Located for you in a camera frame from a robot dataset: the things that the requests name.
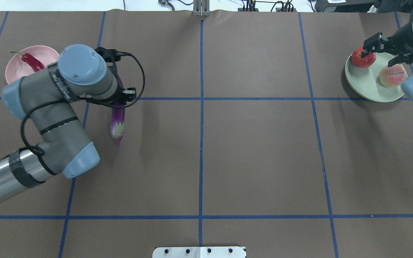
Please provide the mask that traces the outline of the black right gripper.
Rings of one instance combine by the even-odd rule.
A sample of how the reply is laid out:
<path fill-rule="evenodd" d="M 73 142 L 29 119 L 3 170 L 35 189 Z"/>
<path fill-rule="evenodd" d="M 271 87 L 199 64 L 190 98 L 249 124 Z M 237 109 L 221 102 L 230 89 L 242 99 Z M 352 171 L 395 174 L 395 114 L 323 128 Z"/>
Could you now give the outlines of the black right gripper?
<path fill-rule="evenodd" d="M 413 63 L 413 30 L 411 27 L 402 27 L 393 36 L 387 38 L 378 32 L 366 39 L 363 44 L 361 58 L 372 53 L 389 53 L 395 58 L 388 61 L 388 67 L 397 64 Z"/>

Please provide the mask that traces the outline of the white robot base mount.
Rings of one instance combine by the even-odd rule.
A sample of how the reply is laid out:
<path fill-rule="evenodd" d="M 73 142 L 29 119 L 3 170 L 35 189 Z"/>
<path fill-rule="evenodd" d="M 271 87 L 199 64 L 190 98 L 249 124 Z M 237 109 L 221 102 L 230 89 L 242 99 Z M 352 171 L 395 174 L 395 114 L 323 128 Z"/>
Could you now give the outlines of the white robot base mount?
<path fill-rule="evenodd" d="M 160 247 L 155 248 L 153 258 L 247 258 L 245 247 Z"/>

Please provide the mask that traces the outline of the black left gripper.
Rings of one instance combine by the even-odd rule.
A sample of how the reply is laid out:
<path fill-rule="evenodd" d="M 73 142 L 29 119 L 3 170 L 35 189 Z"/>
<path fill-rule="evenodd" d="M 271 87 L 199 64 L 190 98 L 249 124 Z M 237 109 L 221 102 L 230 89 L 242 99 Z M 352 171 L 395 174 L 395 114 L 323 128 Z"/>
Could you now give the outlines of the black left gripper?
<path fill-rule="evenodd" d="M 115 77 L 105 77 L 91 85 L 92 92 L 85 95 L 85 101 L 101 106 L 116 106 L 116 102 L 131 102 L 136 98 L 136 88 L 122 88 Z"/>

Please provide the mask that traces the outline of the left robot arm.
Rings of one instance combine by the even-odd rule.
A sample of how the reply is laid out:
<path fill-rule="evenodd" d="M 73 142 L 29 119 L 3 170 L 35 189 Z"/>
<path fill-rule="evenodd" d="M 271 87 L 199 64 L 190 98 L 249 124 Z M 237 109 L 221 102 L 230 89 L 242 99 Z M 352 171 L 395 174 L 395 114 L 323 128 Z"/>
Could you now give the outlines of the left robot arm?
<path fill-rule="evenodd" d="M 24 144 L 0 160 L 0 203 L 56 175 L 74 178 L 97 166 L 99 154 L 71 104 L 86 101 L 126 109 L 141 98 L 118 80 L 116 62 L 134 54 L 83 44 L 66 47 L 56 62 L 23 76 L 1 93 L 21 119 Z"/>

